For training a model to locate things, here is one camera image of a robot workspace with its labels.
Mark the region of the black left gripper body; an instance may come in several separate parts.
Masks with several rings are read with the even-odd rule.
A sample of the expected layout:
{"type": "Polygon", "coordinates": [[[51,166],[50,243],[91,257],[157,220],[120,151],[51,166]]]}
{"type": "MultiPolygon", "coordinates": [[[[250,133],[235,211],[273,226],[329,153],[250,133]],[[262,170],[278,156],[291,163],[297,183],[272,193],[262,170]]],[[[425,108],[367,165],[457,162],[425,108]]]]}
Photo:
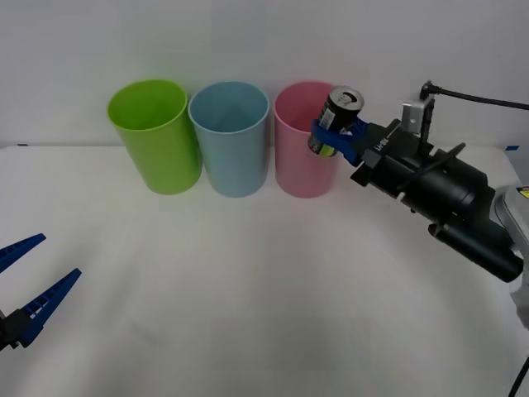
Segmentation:
{"type": "Polygon", "coordinates": [[[12,316],[5,315],[3,311],[1,311],[0,314],[1,314],[1,319],[0,319],[1,350],[3,350],[6,347],[11,347],[12,349],[16,349],[17,348],[17,336],[16,336],[13,318],[12,316]]]}

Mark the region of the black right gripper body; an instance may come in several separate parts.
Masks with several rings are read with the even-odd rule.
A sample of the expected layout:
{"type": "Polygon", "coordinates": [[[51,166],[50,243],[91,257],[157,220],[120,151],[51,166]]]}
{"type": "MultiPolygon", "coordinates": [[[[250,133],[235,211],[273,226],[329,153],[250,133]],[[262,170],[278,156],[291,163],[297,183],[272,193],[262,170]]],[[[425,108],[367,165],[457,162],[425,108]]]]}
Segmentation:
{"type": "Polygon", "coordinates": [[[372,185],[393,198],[403,194],[405,200],[436,199],[436,171],[427,168],[436,161],[435,147],[404,131],[399,120],[386,127],[357,127],[350,147],[355,167],[350,178],[357,184],[372,185]]]}

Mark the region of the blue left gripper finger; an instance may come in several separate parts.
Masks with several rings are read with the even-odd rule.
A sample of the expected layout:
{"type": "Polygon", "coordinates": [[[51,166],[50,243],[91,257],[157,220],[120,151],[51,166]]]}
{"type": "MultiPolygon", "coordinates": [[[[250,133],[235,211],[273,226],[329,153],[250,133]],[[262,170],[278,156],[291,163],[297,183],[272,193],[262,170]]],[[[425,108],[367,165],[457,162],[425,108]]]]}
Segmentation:
{"type": "Polygon", "coordinates": [[[34,342],[81,274],[78,268],[72,270],[44,293],[12,313],[12,348],[19,345],[28,347],[34,342]]]}
{"type": "Polygon", "coordinates": [[[23,239],[0,249],[0,272],[3,273],[27,252],[35,248],[46,239],[43,233],[23,239]]]}

